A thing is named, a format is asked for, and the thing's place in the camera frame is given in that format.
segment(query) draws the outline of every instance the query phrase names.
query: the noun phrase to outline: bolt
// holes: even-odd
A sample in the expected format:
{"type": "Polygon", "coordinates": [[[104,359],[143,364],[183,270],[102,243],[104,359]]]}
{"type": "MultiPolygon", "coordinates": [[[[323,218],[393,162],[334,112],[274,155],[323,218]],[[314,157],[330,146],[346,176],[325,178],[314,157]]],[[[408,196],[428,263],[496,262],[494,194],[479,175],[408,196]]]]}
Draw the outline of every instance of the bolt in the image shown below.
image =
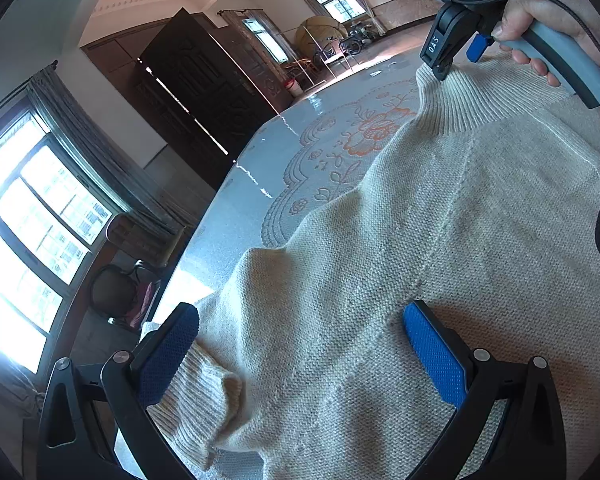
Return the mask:
{"type": "Polygon", "coordinates": [[[121,350],[120,352],[113,354],[113,362],[122,364],[127,361],[129,361],[129,352],[126,350],[121,350]]]}
{"type": "Polygon", "coordinates": [[[546,368],[546,359],[544,357],[540,357],[539,355],[534,357],[534,364],[538,368],[546,368]]]}
{"type": "Polygon", "coordinates": [[[484,348],[476,348],[474,350],[474,357],[476,360],[485,363],[491,359],[491,354],[489,354],[489,352],[487,352],[484,348]]]}
{"type": "Polygon", "coordinates": [[[62,358],[58,359],[58,361],[56,361],[56,368],[58,370],[64,370],[65,368],[68,368],[69,364],[71,364],[71,361],[69,361],[69,358],[62,357],[62,358]]]}

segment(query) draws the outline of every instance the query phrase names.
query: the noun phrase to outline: beige sweater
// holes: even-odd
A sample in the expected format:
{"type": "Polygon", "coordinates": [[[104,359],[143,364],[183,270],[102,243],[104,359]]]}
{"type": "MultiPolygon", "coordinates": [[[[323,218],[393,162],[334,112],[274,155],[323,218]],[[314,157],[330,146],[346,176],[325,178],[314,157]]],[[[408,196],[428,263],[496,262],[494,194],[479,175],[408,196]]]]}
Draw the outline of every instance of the beige sweater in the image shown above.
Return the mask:
{"type": "Polygon", "coordinates": [[[152,408],[188,464],[217,447],[256,450],[265,479],[403,480],[452,413],[404,334],[415,298],[469,346],[548,359],[569,478],[599,451],[600,109],[503,59],[417,78],[418,116],[360,185],[198,305],[197,344],[152,408]]]}

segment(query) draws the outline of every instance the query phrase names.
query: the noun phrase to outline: open door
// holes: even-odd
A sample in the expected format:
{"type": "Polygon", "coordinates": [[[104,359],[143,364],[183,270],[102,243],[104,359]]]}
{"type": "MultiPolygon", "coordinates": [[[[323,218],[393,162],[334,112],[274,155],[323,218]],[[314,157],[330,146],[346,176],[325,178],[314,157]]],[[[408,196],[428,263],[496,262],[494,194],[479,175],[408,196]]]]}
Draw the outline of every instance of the open door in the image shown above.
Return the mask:
{"type": "Polygon", "coordinates": [[[236,159],[276,115],[218,43],[181,9],[140,56],[203,128],[236,159]]]}

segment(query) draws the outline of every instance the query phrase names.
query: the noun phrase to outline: ribbed cuff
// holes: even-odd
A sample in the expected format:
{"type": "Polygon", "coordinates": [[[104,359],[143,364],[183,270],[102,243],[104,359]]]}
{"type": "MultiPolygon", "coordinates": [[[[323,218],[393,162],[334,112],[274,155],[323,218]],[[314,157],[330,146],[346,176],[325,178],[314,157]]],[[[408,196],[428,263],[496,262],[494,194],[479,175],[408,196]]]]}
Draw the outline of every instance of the ribbed cuff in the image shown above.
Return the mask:
{"type": "Polygon", "coordinates": [[[514,63],[504,53],[485,57],[476,64],[454,65],[444,81],[438,81],[431,69],[423,65],[416,72],[416,80],[421,113],[411,127],[418,124],[441,134],[471,130],[560,101],[568,95],[562,89],[552,88],[544,77],[537,76],[528,66],[514,63]]]}
{"type": "Polygon", "coordinates": [[[193,343],[160,403],[147,408],[182,462],[206,470],[218,434],[238,411],[240,378],[193,343]]]}

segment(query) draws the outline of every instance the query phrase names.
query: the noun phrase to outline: sweater sleeve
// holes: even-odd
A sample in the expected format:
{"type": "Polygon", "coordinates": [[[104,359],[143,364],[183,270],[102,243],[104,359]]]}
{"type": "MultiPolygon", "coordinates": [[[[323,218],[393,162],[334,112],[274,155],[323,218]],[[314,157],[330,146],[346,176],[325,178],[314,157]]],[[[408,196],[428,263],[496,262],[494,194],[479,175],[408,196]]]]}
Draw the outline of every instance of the sweater sleeve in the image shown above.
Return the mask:
{"type": "Polygon", "coordinates": [[[216,438],[237,413],[241,389],[238,375],[194,342],[160,403],[147,411],[184,465],[206,470],[216,438]]]}

